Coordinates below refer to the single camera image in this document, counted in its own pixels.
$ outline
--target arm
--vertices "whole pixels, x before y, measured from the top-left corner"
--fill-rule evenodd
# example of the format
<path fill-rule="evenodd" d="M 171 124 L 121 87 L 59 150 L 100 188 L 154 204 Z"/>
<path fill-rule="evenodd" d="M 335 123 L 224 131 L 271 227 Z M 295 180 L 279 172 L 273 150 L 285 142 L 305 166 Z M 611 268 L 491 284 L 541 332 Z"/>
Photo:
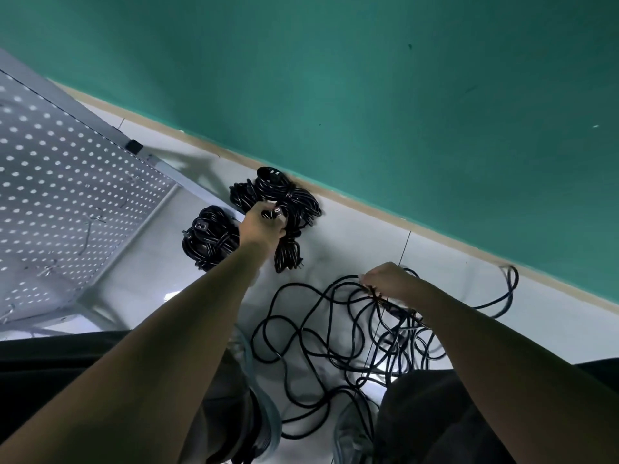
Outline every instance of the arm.
<path fill-rule="evenodd" d="M 362 283 L 422 314 L 517 462 L 619 461 L 619 396 L 612 390 L 391 262 Z"/>
<path fill-rule="evenodd" d="M 176 463 L 238 308 L 283 235 L 257 203 L 240 246 L 163 304 L 0 447 L 4 464 Z"/>

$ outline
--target teal wall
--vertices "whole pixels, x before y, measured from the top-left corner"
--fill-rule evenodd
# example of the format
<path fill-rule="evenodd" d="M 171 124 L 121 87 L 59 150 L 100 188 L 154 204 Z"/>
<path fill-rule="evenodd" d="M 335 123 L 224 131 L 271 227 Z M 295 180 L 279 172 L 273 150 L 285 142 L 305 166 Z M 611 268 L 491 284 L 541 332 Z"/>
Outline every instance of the teal wall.
<path fill-rule="evenodd" d="M 619 301 L 618 8 L 1 0 L 0 45 L 65 85 Z"/>

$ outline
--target tangled black cable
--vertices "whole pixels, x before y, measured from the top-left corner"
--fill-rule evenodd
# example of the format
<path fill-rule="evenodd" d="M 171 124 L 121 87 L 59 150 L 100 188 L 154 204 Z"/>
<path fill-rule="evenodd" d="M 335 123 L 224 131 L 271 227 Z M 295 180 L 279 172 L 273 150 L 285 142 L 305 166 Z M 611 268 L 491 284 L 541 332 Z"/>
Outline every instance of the tangled black cable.
<path fill-rule="evenodd" d="M 286 217 L 286 235 L 280 240 L 275 251 L 275 271 L 281 273 L 286 268 L 297 268 L 303 259 L 296 239 L 301 230 L 312 226 L 314 218 L 322 214 L 318 202 L 304 188 L 297 187 L 281 171 L 261 167 L 252 183 L 238 182 L 230 186 L 230 202 L 242 212 L 247 213 L 256 202 L 275 202 Z"/>
<path fill-rule="evenodd" d="M 197 268 L 205 272 L 238 247 L 238 228 L 215 205 L 204 208 L 191 227 L 182 233 L 182 249 L 196 261 Z"/>
<path fill-rule="evenodd" d="M 413 276 L 418 277 L 413 270 L 405 270 Z M 505 300 L 505 304 L 501 310 L 491 317 L 496 319 L 509 310 L 513 302 L 514 290 L 518 286 L 519 275 L 518 271 L 513 266 L 508 267 L 507 272 L 504 275 L 507 282 L 507 292 L 503 296 L 492 300 L 489 303 L 474 307 L 474 309 L 490 307 Z M 283 384 L 286 396 L 292 404 L 307 411 L 296 417 L 283 420 L 283 423 L 292 423 L 305 419 L 324 409 L 324 413 L 321 418 L 309 430 L 301 434 L 289 434 L 283 432 L 283 438 L 302 439 L 313 434 L 327 421 L 332 399 L 337 395 L 345 394 L 353 400 L 353 403 L 361 417 L 361 423 L 363 424 L 365 432 L 370 439 L 373 439 L 373 423 L 371 420 L 366 420 L 365 418 L 371 417 L 370 403 L 372 403 L 372 401 L 361 391 L 364 384 L 371 381 L 386 387 L 391 383 L 393 378 L 404 375 L 412 369 L 429 369 L 430 361 L 444 358 L 446 355 L 443 351 L 440 354 L 432 356 L 432 354 L 437 351 L 437 349 L 432 350 L 431 347 L 436 337 L 428 327 L 423 325 L 423 320 L 417 315 L 416 312 L 404 309 L 397 304 L 391 303 L 390 301 L 377 296 L 374 290 L 360 285 L 357 281 L 355 281 L 355 279 L 357 279 L 357 275 L 343 276 L 342 278 L 339 278 L 331 283 L 324 291 L 320 291 L 319 289 L 316 289 L 306 283 L 287 283 L 286 285 L 281 286 L 273 296 L 267 317 L 258 324 L 251 336 L 251 349 L 254 357 L 259 362 L 266 364 L 273 364 L 279 361 L 282 362 L 284 370 Z M 307 312 L 305 318 L 299 326 L 297 326 L 297 324 L 287 316 L 273 314 L 278 296 L 284 289 L 293 286 L 310 289 L 319 295 L 318 300 Z M 337 292 L 346 288 L 349 290 L 346 298 L 337 299 Z M 321 335 L 315 330 L 306 327 L 308 320 L 323 301 L 327 301 L 329 303 L 329 319 L 325 338 L 321 337 Z M 359 303 L 363 304 L 361 309 L 357 313 L 353 313 L 353 305 L 357 305 Z M 336 305 L 346 306 L 348 315 L 352 320 L 352 346 L 349 353 L 338 353 L 331 345 L 332 323 Z M 390 320 L 392 322 L 397 321 L 392 327 L 387 325 L 383 316 L 382 308 L 384 308 L 385 312 L 391 314 Z M 369 312 L 367 327 L 365 329 L 360 326 L 361 316 L 364 312 Z M 383 332 L 380 334 L 378 334 L 378 329 L 375 331 L 373 327 L 373 319 L 375 317 L 378 319 L 380 326 L 383 328 Z M 289 325 L 293 329 L 293 334 L 281 349 L 276 348 L 267 336 L 267 326 L 273 321 L 283 322 L 285 325 Z M 373 344 L 373 352 L 371 357 L 368 357 L 368 361 L 363 361 L 363 358 L 360 358 L 366 343 L 365 332 L 369 333 L 369 338 Z M 420 336 L 424 332 L 430 333 L 427 340 L 422 339 Z M 256 339 L 259 334 L 261 334 L 262 341 L 267 348 L 274 353 L 272 358 L 263 358 L 256 351 Z M 306 362 L 322 390 L 322 397 L 313 403 L 306 403 L 298 400 L 290 392 L 289 371 L 284 356 L 288 350 L 290 350 L 290 347 L 295 339 L 298 340 Z M 312 340 L 314 343 L 318 344 L 317 350 L 311 350 L 309 348 L 308 343 Z M 415 358 L 416 356 L 420 356 L 419 362 L 417 362 Z M 312 358 L 327 358 L 331 365 L 338 370 L 344 371 L 345 384 L 339 385 L 333 389 L 328 389 L 316 371 Z M 354 379 L 350 376 L 350 374 L 357 374 L 359 376 Z"/>

